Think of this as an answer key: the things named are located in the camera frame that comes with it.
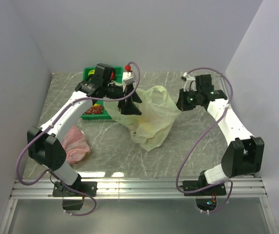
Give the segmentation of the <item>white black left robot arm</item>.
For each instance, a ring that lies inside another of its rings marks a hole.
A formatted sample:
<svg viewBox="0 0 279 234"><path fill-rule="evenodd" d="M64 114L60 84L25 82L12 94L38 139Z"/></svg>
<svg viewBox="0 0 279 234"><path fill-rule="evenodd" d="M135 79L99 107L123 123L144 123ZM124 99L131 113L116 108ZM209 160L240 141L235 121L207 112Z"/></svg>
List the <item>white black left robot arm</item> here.
<svg viewBox="0 0 279 234"><path fill-rule="evenodd" d="M81 192L81 177L66 161L61 143L80 116L97 101L117 102L122 115L141 115L136 106L142 102L136 93L140 75L134 74L132 65L136 63L126 64L122 85L117 86L112 81L114 67L97 64L94 73L76 85L70 98L50 120L27 132L29 157L47 167L71 196Z"/></svg>

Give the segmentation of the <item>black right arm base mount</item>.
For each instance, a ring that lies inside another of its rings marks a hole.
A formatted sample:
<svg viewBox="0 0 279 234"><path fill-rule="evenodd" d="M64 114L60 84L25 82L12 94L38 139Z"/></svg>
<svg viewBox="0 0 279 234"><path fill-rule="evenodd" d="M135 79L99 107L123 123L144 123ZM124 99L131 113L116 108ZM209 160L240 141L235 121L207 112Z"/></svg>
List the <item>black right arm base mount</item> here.
<svg viewBox="0 0 279 234"><path fill-rule="evenodd" d="M207 186L204 182L199 182L197 180L184 180L182 182L181 188L184 192L198 190ZM214 187L210 187L206 190L202 190L192 194L185 194L184 196L194 196L196 201L196 206L201 212L210 213L217 209L218 207L218 196L226 195L226 188L224 184L218 184Z"/></svg>

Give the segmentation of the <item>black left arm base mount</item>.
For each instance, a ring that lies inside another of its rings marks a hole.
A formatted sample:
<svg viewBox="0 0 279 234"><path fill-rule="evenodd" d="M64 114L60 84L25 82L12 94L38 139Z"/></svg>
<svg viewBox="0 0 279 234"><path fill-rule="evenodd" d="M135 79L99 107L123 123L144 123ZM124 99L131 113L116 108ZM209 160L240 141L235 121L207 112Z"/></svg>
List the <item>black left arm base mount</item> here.
<svg viewBox="0 0 279 234"><path fill-rule="evenodd" d="M77 191L66 188L62 183L55 182L52 196L62 198L62 208L67 211L79 211L84 204L86 197L91 198L93 202L97 193L97 182L82 182Z"/></svg>

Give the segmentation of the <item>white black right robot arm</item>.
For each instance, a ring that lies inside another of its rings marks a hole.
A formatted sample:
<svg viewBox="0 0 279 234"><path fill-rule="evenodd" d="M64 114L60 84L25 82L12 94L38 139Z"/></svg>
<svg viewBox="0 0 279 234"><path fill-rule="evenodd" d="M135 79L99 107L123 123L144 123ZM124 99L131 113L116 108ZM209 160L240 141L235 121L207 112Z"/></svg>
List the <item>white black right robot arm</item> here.
<svg viewBox="0 0 279 234"><path fill-rule="evenodd" d="M260 171L265 143L255 137L239 120L229 105L229 99L222 90L185 91L180 89L177 107L190 111L202 106L215 120L227 142L227 149L221 163L201 173L198 191L210 194L219 182L236 176L254 174Z"/></svg>

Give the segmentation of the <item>light green plastic bag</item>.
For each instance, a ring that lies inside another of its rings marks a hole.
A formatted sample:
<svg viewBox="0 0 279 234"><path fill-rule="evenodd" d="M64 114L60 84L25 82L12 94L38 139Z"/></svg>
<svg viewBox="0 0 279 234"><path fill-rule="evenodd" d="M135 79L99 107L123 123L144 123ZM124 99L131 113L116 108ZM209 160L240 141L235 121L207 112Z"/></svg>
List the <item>light green plastic bag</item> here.
<svg viewBox="0 0 279 234"><path fill-rule="evenodd" d="M130 131L133 142L151 151L163 144L181 111L161 85L148 90L138 88L137 94L142 100L137 104L140 116L121 114L117 102L105 102L104 107L114 121Z"/></svg>

